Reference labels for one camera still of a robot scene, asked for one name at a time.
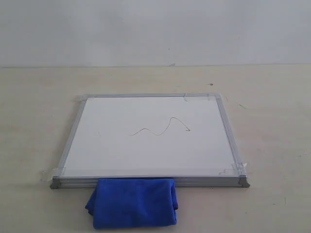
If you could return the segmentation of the blue microfibre cloth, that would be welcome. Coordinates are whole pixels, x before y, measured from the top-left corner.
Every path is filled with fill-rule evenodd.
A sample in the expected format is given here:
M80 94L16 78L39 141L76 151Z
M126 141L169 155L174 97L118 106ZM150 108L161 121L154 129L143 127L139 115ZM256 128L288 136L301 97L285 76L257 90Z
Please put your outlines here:
M173 179L98 179L85 208L95 229L164 227L177 223Z

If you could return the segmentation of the white board with aluminium frame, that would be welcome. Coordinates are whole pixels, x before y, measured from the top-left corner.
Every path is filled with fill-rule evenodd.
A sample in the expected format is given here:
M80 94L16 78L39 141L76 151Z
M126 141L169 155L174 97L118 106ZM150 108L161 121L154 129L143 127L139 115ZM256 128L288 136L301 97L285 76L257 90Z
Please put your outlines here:
M83 95L50 187L94 187L100 178L249 187L218 93Z

